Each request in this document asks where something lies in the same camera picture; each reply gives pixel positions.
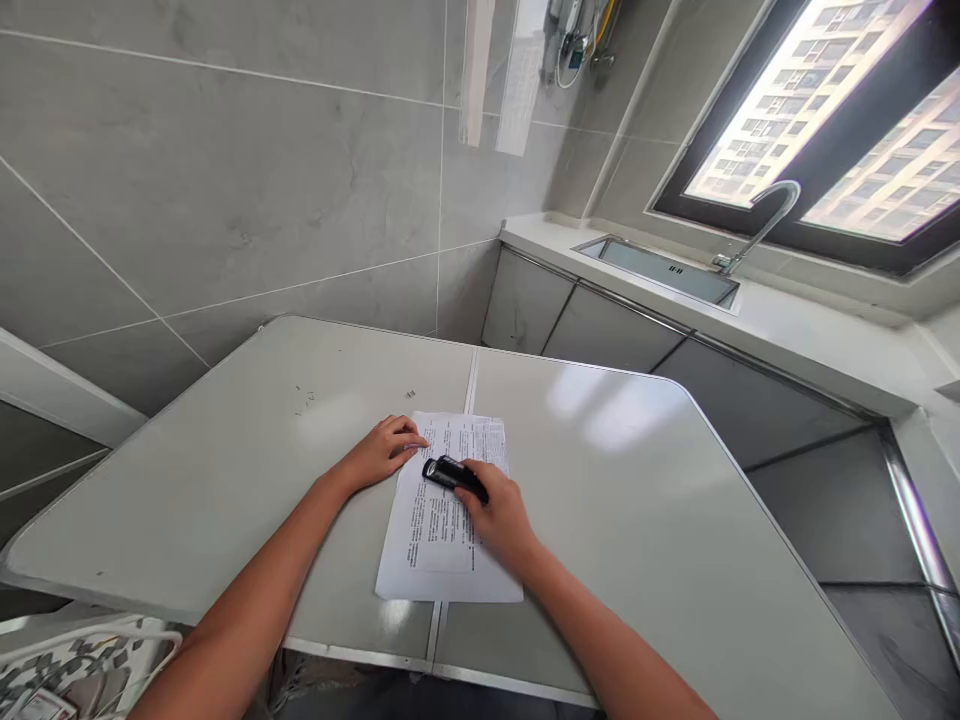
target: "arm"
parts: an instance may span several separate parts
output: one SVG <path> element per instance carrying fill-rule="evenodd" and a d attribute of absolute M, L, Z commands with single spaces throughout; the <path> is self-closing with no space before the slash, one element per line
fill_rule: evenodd
<path fill-rule="evenodd" d="M 520 488 L 495 465 L 465 460 L 490 494 L 484 506 L 461 489 L 474 527 L 537 596 L 615 720 L 716 716 L 656 650 L 600 602 L 533 533 Z"/>
<path fill-rule="evenodd" d="M 427 441 L 391 415 L 320 476 L 300 504 L 224 590 L 130 720 L 236 720 L 286 633 L 303 581 L 350 496 L 396 472 Z"/>

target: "printed document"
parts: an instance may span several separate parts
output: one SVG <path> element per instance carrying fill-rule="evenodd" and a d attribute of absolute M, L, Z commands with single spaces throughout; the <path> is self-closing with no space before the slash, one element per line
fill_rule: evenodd
<path fill-rule="evenodd" d="M 430 442 L 403 466 L 380 556 L 377 595 L 388 600 L 520 602 L 523 588 L 473 533 L 452 491 L 423 477 L 430 458 L 475 458 L 507 472 L 506 436 L 498 418 L 459 413 L 412 416 Z"/>

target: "forearm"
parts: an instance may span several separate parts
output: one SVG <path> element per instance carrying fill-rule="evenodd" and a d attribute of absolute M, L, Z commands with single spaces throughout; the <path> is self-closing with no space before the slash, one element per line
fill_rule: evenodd
<path fill-rule="evenodd" d="M 521 581 L 557 625 L 611 718 L 716 720 L 683 678 L 549 550 L 534 544 L 516 564 Z"/>
<path fill-rule="evenodd" d="M 131 720 L 234 720 L 280 646 L 303 582 L 349 493 L 329 474 L 207 611 Z"/>

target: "doorframe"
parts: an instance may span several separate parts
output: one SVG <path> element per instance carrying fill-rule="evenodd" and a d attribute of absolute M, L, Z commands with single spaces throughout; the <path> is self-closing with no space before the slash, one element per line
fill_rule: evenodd
<path fill-rule="evenodd" d="M 147 417 L 0 328 L 0 400 L 118 447 Z"/>

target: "window frame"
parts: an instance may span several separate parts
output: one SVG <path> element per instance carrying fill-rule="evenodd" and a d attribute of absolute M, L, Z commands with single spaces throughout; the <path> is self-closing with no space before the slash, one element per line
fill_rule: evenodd
<path fill-rule="evenodd" d="M 776 195 L 747 209 L 684 195 L 683 191 L 740 109 L 806 2 L 778 0 L 774 3 L 654 200 L 652 211 L 750 237 L 759 232 L 780 207 L 782 198 Z M 830 82 L 839 67 L 842 66 L 838 65 L 824 79 L 825 83 Z M 893 276 L 915 272 L 960 242 L 960 203 L 942 210 L 901 242 L 800 222 L 807 210 L 958 67 L 960 3 L 932 0 L 780 175 L 771 180 L 797 180 L 803 192 L 794 209 L 765 242 Z M 850 128 L 856 128 L 856 132 L 850 132 Z M 776 146 L 775 137 L 763 140 Z"/>

